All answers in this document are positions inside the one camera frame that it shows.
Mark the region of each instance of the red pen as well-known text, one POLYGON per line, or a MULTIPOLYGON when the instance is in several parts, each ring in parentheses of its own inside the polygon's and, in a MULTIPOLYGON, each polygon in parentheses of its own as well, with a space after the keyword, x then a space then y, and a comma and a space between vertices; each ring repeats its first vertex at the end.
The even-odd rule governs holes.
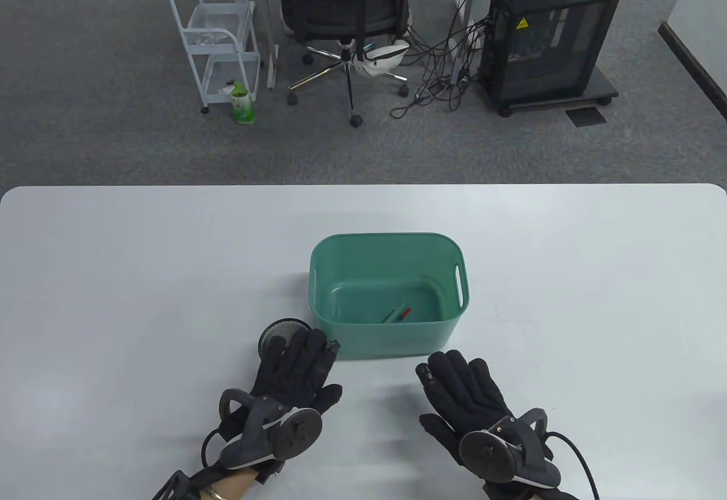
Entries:
POLYGON ((408 314, 409 314, 410 312, 411 312, 411 307, 410 307, 410 308, 408 308, 408 309, 407 309, 406 311, 404 311, 404 312, 402 313, 402 316, 400 316, 399 318, 397 318, 397 319, 395 320, 395 322, 401 322, 401 321, 402 321, 402 320, 403 320, 404 318, 406 318, 406 317, 408 316, 408 314))

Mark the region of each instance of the office chair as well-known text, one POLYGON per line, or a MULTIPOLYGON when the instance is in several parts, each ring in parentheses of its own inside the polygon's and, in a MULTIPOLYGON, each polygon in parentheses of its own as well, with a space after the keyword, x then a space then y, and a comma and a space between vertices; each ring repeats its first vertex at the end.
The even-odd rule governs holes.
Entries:
MULTIPOLYGON (((303 85, 317 80, 343 68, 348 83, 348 98, 351 108, 350 125, 358 127, 363 123, 353 106, 351 89, 351 68, 355 61, 358 66, 368 67, 385 63, 396 54, 396 47, 388 48, 389 53, 379 56, 376 61, 370 53, 374 44, 364 45, 366 38, 388 35, 397 40, 408 30, 408 0, 281 0, 283 22, 293 30, 296 41, 306 45, 307 40, 337 40, 340 54, 307 47, 303 62, 312 64, 312 53, 332 59, 327 68, 316 72, 288 87, 288 104, 296 105, 298 96, 295 91, 303 85)), ((402 85, 399 95, 408 95, 407 79, 390 72, 387 77, 402 85)))

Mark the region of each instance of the wrist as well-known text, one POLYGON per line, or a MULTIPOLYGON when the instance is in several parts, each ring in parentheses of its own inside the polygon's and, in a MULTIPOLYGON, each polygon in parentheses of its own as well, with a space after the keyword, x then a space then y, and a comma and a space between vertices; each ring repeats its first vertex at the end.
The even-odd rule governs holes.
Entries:
POLYGON ((257 471, 244 468, 200 491, 200 500, 239 500, 255 483, 257 471))

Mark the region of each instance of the computer case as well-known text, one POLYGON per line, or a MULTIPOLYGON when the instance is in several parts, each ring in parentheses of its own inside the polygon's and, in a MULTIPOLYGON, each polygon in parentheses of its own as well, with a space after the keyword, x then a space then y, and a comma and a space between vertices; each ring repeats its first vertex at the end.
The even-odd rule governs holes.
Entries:
POLYGON ((491 0, 479 79, 498 110, 578 97, 619 0, 491 0))

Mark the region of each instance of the black glove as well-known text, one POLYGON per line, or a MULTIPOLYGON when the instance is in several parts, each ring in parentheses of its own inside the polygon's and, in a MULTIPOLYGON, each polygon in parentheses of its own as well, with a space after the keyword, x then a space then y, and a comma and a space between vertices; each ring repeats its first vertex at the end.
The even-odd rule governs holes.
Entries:
MULTIPOLYGON (((467 363, 458 350, 446 354, 435 352, 428 364, 416 366, 424 393, 439 415, 420 415, 424 430, 446 448, 460 466, 459 441, 469 432, 487 430, 505 416, 512 416, 502 393, 490 376, 485 360, 477 358, 467 363)), ((543 453, 553 459, 553 453, 543 443, 543 453)), ((491 484, 485 482, 485 492, 491 500, 527 500, 535 493, 546 493, 518 482, 491 484)), ((571 495, 557 497, 557 489, 548 491, 547 500, 566 500, 571 495)))
MULTIPOLYGON (((338 403, 343 393, 340 384, 324 386, 325 380, 336 361, 339 345, 328 341, 321 330, 299 330, 293 334, 290 344, 276 336, 270 339, 257 371, 250 394, 255 398, 271 398, 288 407, 310 407, 320 414, 338 403)), ((245 429, 248 409, 239 407, 220 422, 202 444, 202 465, 207 468, 207 443, 215 434, 229 441, 245 429)), ((277 473, 283 462, 270 460, 252 466, 258 472, 257 480, 264 482, 277 473)))

